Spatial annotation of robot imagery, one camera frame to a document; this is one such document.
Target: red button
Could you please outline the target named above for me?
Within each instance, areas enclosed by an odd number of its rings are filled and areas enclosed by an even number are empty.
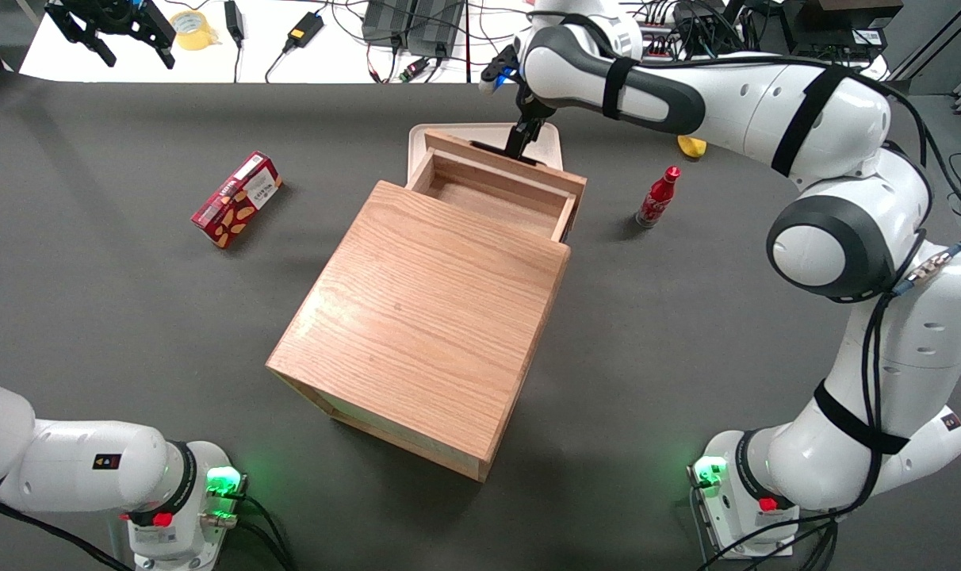
[[[174,518],[173,514],[170,513],[158,513],[153,516],[153,525],[156,527],[168,527],[170,521]]]

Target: green light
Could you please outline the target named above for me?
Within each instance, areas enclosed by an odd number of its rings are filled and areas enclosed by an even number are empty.
[[[220,466],[205,473],[205,490],[213,494],[235,494],[241,486],[241,473],[233,466]]]
[[[720,478],[727,471],[727,460],[718,456],[703,456],[695,462],[693,470],[703,488],[713,488],[714,485],[720,485]]]

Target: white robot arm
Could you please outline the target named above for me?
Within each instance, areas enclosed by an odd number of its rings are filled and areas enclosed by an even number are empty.
[[[636,22],[611,1],[538,0],[531,17],[481,84],[520,83],[523,118],[503,153],[519,159],[543,119],[579,107],[767,163],[802,191],[767,237],[774,270],[856,304],[828,378],[797,419],[724,431],[691,467],[720,553],[790,555],[800,508],[846,513],[959,456],[961,423],[947,401],[961,372],[961,243],[924,242],[931,190],[907,156],[883,147],[886,97],[840,66],[766,54],[641,66]],[[873,355],[875,423],[862,388]]]
[[[39,420],[0,387],[0,511],[121,510],[136,564],[211,569],[242,492],[226,453],[170,442],[153,427],[115,420]]]

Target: white tray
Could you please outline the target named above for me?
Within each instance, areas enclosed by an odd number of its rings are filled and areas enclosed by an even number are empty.
[[[483,142],[497,148],[503,148],[509,138],[509,130],[515,123],[426,123],[411,129],[411,144],[407,158],[407,179],[414,174],[420,160],[427,154],[423,143],[423,133],[426,129],[438,129],[462,140]],[[523,153],[528,159],[539,160],[552,169],[564,170],[561,166],[561,140],[557,136],[557,127],[545,123],[541,127],[538,140],[526,146]]]

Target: yellow object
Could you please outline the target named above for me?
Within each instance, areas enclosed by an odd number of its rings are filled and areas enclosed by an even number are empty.
[[[186,10],[170,18],[170,25],[177,33],[177,44],[186,50],[201,50],[216,44],[219,37],[216,30],[209,26],[205,15],[194,10]]]
[[[698,159],[699,156],[706,154],[706,141],[694,140],[694,138],[684,135],[677,136],[677,146],[685,156],[691,159]]]

